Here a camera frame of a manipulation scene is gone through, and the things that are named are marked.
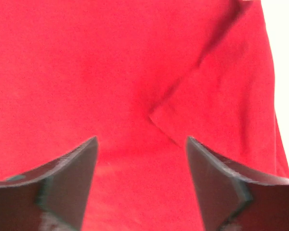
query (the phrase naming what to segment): white background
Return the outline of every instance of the white background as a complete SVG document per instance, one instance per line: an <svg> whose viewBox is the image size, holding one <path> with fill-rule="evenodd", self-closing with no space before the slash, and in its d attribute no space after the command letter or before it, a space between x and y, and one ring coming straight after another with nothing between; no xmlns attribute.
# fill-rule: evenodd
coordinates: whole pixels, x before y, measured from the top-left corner
<svg viewBox="0 0 289 231"><path fill-rule="evenodd" d="M262 6L275 66L276 116L289 163L289 0L262 0Z"/></svg>

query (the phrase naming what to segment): red cloth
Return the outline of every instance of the red cloth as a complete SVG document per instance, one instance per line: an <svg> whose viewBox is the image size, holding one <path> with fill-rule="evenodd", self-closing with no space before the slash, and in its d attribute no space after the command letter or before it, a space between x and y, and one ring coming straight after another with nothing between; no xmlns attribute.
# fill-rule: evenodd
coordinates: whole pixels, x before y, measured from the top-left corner
<svg viewBox="0 0 289 231"><path fill-rule="evenodd" d="M289 177L260 1L0 0L0 179L95 135L84 231L202 230L188 135Z"/></svg>

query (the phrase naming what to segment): white surface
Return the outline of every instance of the white surface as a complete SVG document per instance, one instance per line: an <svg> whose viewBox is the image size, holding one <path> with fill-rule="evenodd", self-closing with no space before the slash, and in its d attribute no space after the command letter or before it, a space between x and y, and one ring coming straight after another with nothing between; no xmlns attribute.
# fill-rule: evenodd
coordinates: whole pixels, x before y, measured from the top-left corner
<svg viewBox="0 0 289 231"><path fill-rule="evenodd" d="M275 109L289 163L289 0L262 0L273 54Z"/></svg>

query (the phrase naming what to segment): red towel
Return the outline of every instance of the red towel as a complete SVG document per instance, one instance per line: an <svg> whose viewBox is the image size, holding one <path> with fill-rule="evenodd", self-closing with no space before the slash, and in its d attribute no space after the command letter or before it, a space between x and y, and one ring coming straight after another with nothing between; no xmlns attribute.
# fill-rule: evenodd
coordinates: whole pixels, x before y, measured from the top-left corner
<svg viewBox="0 0 289 231"><path fill-rule="evenodd" d="M0 0L0 180L95 135L84 231L202 230L188 135L289 177L260 1Z"/></svg>

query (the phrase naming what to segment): red shirt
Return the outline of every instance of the red shirt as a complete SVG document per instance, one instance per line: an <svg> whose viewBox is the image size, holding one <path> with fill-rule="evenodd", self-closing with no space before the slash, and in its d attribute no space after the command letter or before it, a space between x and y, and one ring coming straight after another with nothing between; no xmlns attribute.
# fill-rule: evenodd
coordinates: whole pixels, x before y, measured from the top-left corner
<svg viewBox="0 0 289 231"><path fill-rule="evenodd" d="M0 0L0 179L97 136L84 231L200 231L188 135L289 177L260 1Z"/></svg>

